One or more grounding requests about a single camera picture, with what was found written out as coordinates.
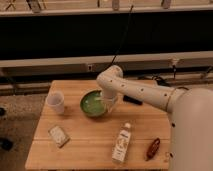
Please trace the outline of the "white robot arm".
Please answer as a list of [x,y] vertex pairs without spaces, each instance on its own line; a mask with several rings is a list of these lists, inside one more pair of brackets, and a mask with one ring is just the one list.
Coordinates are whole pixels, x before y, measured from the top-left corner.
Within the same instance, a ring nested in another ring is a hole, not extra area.
[[126,80],[113,65],[97,76],[102,99],[114,104],[117,93],[165,111],[171,125],[168,171],[213,171],[213,91],[190,90]]

